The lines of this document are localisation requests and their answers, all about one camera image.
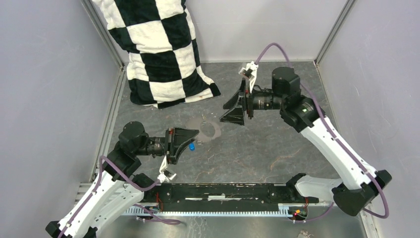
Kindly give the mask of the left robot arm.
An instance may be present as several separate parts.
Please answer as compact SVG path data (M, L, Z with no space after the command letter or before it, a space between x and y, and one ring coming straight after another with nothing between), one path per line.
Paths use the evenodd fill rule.
M167 129L164 137L150 137L141 122L128 122L114 149L100 157L99 173L91 187L65 217L49 222L46 232L52 238L94 238L106 223L135 203L152 201L155 187L176 177L168 166L177 164L199 133L174 127ZM134 174L141 166L139 156L163 157L156 180Z

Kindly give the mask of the metal key organizer plate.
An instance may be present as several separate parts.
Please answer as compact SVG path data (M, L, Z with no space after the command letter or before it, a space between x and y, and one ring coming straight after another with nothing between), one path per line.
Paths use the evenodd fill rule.
M188 129L196 129L199 134L196 136L196 140L199 142L210 142L222 135L220 125L210 119L205 118L191 118L186 122Z

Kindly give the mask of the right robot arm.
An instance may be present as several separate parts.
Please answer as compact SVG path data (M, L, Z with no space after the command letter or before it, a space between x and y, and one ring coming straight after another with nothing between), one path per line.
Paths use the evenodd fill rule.
M221 122L244 125L256 110L277 110L283 121L311 142L338 173L338 179L314 178L306 174L294 176L286 188L292 202L304 197L330 201L344 213L355 216L367 210L374 198L380 197L384 217L389 215L383 189L392 177L386 170L377 170L359 156L337 132L312 94L304 96L300 77L293 68L278 67L272 71L271 87L255 84L257 67L239 70L239 89L224 105Z

